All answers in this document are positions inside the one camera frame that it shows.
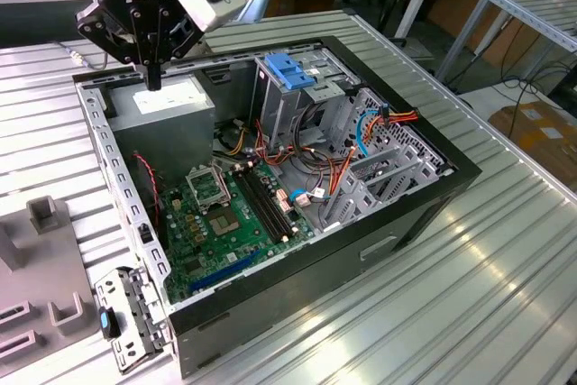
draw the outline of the metal slotted table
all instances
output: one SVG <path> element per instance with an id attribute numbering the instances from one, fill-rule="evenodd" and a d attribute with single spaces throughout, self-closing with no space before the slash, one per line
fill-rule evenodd
<path id="1" fill-rule="evenodd" d="M 383 39 L 328 12 L 233 25 L 216 52 L 332 34 L 483 170 L 407 249 L 199 371 L 194 383 L 564 383 L 577 366 L 577 197 Z M 93 64 L 102 54 L 71 43 Z M 131 265 L 70 76 L 51 45 L 0 51 L 0 208 L 67 200 L 94 282 Z M 164 353 L 120 376 L 100 334 L 3 383 L 179 383 Z"/>
<path id="2" fill-rule="evenodd" d="M 577 50 L 577 0 L 480 0 L 461 33 L 455 40 L 443 60 L 443 64 L 436 72 L 436 78 L 444 81 L 451 70 L 457 56 L 467 43 L 483 13 L 489 5 L 496 5 L 502 9 L 499 17 L 483 37 L 475 51 L 479 53 L 493 40 L 500 27 L 510 15 L 520 22 L 532 27 L 569 52 Z"/>

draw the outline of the blue clip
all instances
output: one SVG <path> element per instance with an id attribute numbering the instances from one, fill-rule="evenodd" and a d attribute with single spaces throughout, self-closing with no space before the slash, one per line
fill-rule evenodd
<path id="1" fill-rule="evenodd" d="M 315 79 L 308 76 L 286 53 L 268 54 L 264 60 L 288 90 L 300 89 L 316 83 Z"/>

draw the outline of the ram slot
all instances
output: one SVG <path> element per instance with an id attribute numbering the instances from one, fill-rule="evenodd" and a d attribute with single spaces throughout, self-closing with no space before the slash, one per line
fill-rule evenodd
<path id="1" fill-rule="evenodd" d="M 282 214 L 282 211 L 280 211 L 275 201 L 270 198 L 269 192 L 262 185 L 261 180 L 253 173 L 249 173 L 249 175 L 250 176 L 248 176 L 246 180 L 248 180 L 249 185 L 256 193 L 257 197 L 264 197 L 263 201 L 265 202 L 266 207 L 270 210 L 269 212 L 274 219 L 275 225 L 277 225 L 287 237 L 292 236 L 292 231 L 290 230 L 290 225 L 287 222 L 287 219 Z"/>
<path id="2" fill-rule="evenodd" d="M 261 221 L 272 241 L 281 243 L 283 237 L 291 236 L 290 225 L 280 214 L 280 210 L 270 199 L 268 192 L 256 176 L 250 172 L 244 172 L 235 174 L 234 178 L 244 198 Z"/>

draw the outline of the yellow cable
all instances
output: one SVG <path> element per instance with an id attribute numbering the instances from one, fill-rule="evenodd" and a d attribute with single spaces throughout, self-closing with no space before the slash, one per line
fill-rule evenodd
<path id="1" fill-rule="evenodd" d="M 234 147 L 234 149 L 230 152 L 227 152 L 226 154 L 227 155 L 236 155 L 243 148 L 243 143 L 244 143 L 244 128 L 241 130 L 241 136 L 239 137 L 238 143 L 236 143 L 236 146 Z"/>

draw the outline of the white label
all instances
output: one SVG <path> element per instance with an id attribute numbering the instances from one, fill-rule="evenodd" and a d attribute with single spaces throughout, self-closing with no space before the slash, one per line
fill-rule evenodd
<path id="1" fill-rule="evenodd" d="M 226 259 L 228 259 L 228 261 L 229 261 L 230 263 L 233 263 L 234 261 L 237 261 L 236 254 L 234 254 L 233 252 L 229 252 L 228 254 L 226 254 Z"/>
<path id="2" fill-rule="evenodd" d="M 200 92 L 190 79 L 163 85 L 162 89 L 156 92 L 142 90 L 136 92 L 133 98 L 134 103 L 136 103 L 143 115 L 179 105 L 206 102 L 206 94 Z"/>
<path id="3" fill-rule="evenodd" d="M 541 131 L 545 133 L 550 139 L 562 139 L 563 135 L 555 130 L 553 127 L 541 128 Z"/>
<path id="4" fill-rule="evenodd" d="M 537 112 L 533 108 L 524 108 L 521 111 L 523 112 L 523 115 L 525 115 L 526 117 L 528 117 L 532 121 L 538 121 L 539 119 L 543 119 L 543 116 L 541 116 L 539 114 L 539 112 Z"/>
<path id="5" fill-rule="evenodd" d="M 323 198 L 325 196 L 325 189 L 316 187 L 313 189 L 313 197 Z"/>

